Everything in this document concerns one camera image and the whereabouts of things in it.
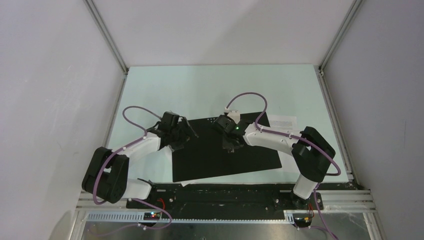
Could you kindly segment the beige black file folder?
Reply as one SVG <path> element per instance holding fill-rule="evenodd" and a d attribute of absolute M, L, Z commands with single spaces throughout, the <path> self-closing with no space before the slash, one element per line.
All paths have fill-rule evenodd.
<path fill-rule="evenodd" d="M 215 120 L 209 117 L 189 121 L 198 136 L 172 153 L 174 183 L 282 167 L 279 153 L 273 149 L 245 145 L 229 152 L 223 146 L 223 136 L 213 128 Z"/>

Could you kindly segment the white paper stack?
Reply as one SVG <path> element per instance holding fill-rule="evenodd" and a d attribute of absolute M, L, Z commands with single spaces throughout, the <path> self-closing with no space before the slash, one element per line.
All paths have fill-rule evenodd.
<path fill-rule="evenodd" d="M 202 182 L 199 181 L 198 179 L 194 179 L 194 180 L 185 180 L 185 181 L 181 181 L 180 184 L 182 187 L 186 187 L 188 185 L 194 185 L 194 184 L 201 184 Z"/>

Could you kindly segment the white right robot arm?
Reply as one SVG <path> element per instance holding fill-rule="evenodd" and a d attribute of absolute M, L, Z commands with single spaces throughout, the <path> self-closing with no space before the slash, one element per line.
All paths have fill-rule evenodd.
<path fill-rule="evenodd" d="M 290 201 L 297 209 L 304 209 L 310 204 L 311 194 L 328 175 L 330 165 L 336 168 L 337 176 L 341 174 L 340 167 L 334 161 L 336 151 L 313 127 L 307 126 L 298 134 L 293 134 L 260 125 L 256 121 L 234 121 L 225 114 L 220 115 L 212 125 L 223 136 L 228 149 L 262 147 L 292 156 L 299 177 Z"/>

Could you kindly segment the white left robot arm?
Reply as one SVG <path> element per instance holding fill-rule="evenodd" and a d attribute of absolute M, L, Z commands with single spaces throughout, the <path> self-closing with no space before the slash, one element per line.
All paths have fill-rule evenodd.
<path fill-rule="evenodd" d="M 163 148 L 183 149 L 188 141 L 197 137 L 185 117 L 166 111 L 141 138 L 117 150 L 97 148 L 83 177 L 82 190 L 91 193 L 97 205 L 114 204 L 128 198 L 138 199 L 145 208 L 153 208 L 158 202 L 158 194 L 152 191 L 152 183 L 129 178 L 130 166 Z"/>

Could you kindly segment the printed white paper sheet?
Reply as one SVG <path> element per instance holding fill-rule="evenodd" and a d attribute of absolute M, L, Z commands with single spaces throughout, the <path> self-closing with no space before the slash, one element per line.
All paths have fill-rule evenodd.
<path fill-rule="evenodd" d="M 268 121 L 271 128 L 281 132 L 299 130 L 296 116 L 268 115 Z"/>

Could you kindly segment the left controller circuit board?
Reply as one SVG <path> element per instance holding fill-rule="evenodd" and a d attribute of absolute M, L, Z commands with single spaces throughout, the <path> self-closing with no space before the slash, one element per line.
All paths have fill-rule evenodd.
<path fill-rule="evenodd" d="M 162 214 L 160 212 L 145 212 L 143 215 L 144 221 L 159 221 Z"/>

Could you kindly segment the controller circuit board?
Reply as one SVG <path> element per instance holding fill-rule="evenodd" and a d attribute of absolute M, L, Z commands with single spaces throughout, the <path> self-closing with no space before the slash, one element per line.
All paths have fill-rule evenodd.
<path fill-rule="evenodd" d="M 293 217 L 293 226 L 297 229 L 307 228 L 310 229 L 313 221 L 313 217 Z"/>
<path fill-rule="evenodd" d="M 143 215 L 144 221 L 159 221 L 162 214 L 160 212 L 145 212 Z"/>

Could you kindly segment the right controller circuit board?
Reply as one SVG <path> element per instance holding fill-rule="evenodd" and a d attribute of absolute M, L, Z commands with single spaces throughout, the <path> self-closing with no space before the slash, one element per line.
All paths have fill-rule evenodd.
<path fill-rule="evenodd" d="M 313 221 L 313 217 L 293 217 L 293 226 L 297 229 L 307 228 L 310 229 Z"/>

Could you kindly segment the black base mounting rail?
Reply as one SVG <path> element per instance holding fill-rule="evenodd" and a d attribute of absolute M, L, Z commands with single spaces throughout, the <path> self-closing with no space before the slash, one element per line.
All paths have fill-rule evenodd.
<path fill-rule="evenodd" d="M 145 200 L 163 207 L 174 220 L 283 220 L 284 211 L 306 211 L 314 197 L 301 200 L 294 185 L 154 183 Z"/>

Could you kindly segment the right aluminium frame post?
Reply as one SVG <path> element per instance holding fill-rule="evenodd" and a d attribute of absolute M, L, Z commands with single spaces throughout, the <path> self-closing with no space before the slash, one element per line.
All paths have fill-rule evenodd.
<path fill-rule="evenodd" d="M 339 26 L 331 44 L 330 44 L 330 46 L 328 47 L 322 61 L 320 62 L 319 66 L 318 66 L 319 73 L 320 73 L 321 76 L 324 76 L 326 67 L 328 66 L 332 57 L 336 53 L 336 51 L 339 48 L 343 38 L 347 34 L 350 26 L 354 22 L 354 20 L 357 17 L 361 7 L 363 6 L 363 4 L 365 2 L 366 2 L 365 0 L 354 0 L 351 3 L 345 17 L 342 20 L 342 23 L 340 24 L 340 26 Z"/>

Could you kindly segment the aluminium frame post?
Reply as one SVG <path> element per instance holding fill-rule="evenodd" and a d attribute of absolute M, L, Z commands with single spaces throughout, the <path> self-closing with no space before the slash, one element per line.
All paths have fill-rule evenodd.
<path fill-rule="evenodd" d="M 119 48 L 117 44 L 115 43 L 99 9 L 96 6 L 96 3 L 94 0 L 84 0 L 83 1 L 88 9 L 88 12 L 90 13 L 94 23 L 96 24 L 101 36 L 103 37 L 106 45 L 108 46 L 112 56 L 114 57 L 115 61 L 117 62 L 120 70 L 124 75 L 128 74 L 129 67 L 125 63 L 125 60 L 122 56 L 122 54 L 119 51 Z"/>
<path fill-rule="evenodd" d="M 354 22 L 354 20 L 357 17 L 361 7 L 363 6 L 363 4 L 365 2 L 366 2 L 365 0 L 354 0 L 351 3 L 345 17 L 342 20 L 342 23 L 340 24 L 340 26 L 339 26 L 331 44 L 330 44 L 330 46 L 328 47 L 322 61 L 320 62 L 319 66 L 318 66 L 319 73 L 320 73 L 321 76 L 324 76 L 326 67 L 328 66 L 332 57 L 336 53 L 336 51 L 339 48 L 343 38 L 347 34 L 350 26 Z"/>

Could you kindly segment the left aluminium frame post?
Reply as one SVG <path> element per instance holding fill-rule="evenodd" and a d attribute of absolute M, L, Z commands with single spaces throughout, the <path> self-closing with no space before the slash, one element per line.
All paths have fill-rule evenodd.
<path fill-rule="evenodd" d="M 90 13 L 94 23 L 96 24 L 101 36 L 103 37 L 106 45 L 108 46 L 112 56 L 114 57 L 115 61 L 117 62 L 120 70 L 124 75 L 128 74 L 129 67 L 125 63 L 125 60 L 122 56 L 122 54 L 119 51 L 119 48 L 117 44 L 115 43 L 99 9 L 96 6 L 96 3 L 94 0 L 84 0 L 83 1 L 88 9 L 88 12 Z"/>

